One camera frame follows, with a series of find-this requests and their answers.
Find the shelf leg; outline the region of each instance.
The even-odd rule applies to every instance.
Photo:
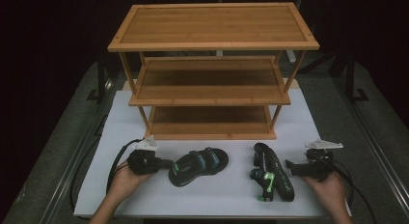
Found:
[[[271,120],[270,129],[274,129],[274,125],[276,124],[277,119],[279,118],[279,114],[280,114],[281,108],[282,108],[282,105],[278,105],[278,106],[277,106],[276,112],[274,112],[273,119]]]
[[[276,55],[276,59],[274,60],[274,64],[275,65],[279,65],[279,62],[280,62],[280,58],[281,58],[281,56],[282,56],[282,53],[283,53],[283,50],[280,50],[278,53],[277,53],[277,55]]]
[[[289,90],[289,87],[291,86],[292,79],[294,79],[295,74],[297,74],[298,68],[300,67],[300,64],[304,58],[304,55],[306,54],[306,51],[300,51],[298,53],[297,61],[294,64],[294,67],[292,68],[291,74],[288,77],[288,80],[286,81],[286,85],[284,86],[284,93],[287,93]]]
[[[133,82],[133,77],[130,71],[129,63],[126,58],[126,54],[124,52],[120,52],[120,58],[121,58],[121,62],[123,63],[123,69],[125,71],[130,90],[132,91],[132,95],[136,95],[136,86],[135,86],[135,83]]]
[[[138,106],[139,113],[141,113],[142,119],[144,120],[145,128],[150,129],[150,123],[148,122],[147,114],[145,114],[145,110],[143,106]]]
[[[139,56],[141,57],[142,66],[146,65],[147,62],[145,61],[145,53],[144,52],[139,52]]]

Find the top shelf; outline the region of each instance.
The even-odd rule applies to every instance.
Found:
[[[134,5],[111,52],[317,50],[292,3]]]

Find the table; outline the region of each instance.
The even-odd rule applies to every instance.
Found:
[[[215,176],[199,177],[185,187],[175,187],[161,170],[117,209],[116,216],[178,218],[302,218],[326,216],[314,193],[299,178],[290,175],[295,199],[282,202],[276,193],[273,202],[260,202],[259,185],[250,179],[253,146],[263,142],[270,146],[284,165],[285,159],[305,163],[304,145],[319,138],[301,89],[291,88],[292,105],[282,110],[277,121],[276,140],[157,140],[156,155],[177,160],[191,150],[205,147],[225,150],[230,163]],[[89,217],[102,201],[109,170],[121,147],[130,140],[142,138],[145,126],[138,108],[128,106],[129,91],[118,91],[107,118],[95,157],[82,184],[74,215]],[[124,153],[125,160],[130,150]]]

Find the hand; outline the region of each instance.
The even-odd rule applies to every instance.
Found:
[[[134,174],[125,161],[117,167],[115,177],[112,180],[107,196],[115,198],[115,200],[120,203],[128,198],[141,182],[146,181],[151,176],[153,176],[153,174]]]
[[[117,167],[114,179],[112,180],[111,187],[108,194],[99,205],[98,209],[90,219],[90,223],[103,224],[110,223],[114,216],[115,210],[121,204],[123,200],[128,198],[135,189],[146,181],[153,174],[136,175],[129,167],[127,162],[123,162]]]
[[[317,182],[312,178],[303,178],[303,180],[313,189],[334,223],[352,223],[346,209],[343,183],[338,173],[332,172],[323,182]]]

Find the bottom shelf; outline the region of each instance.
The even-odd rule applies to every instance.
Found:
[[[267,105],[154,106],[149,123],[155,139],[276,139]]]

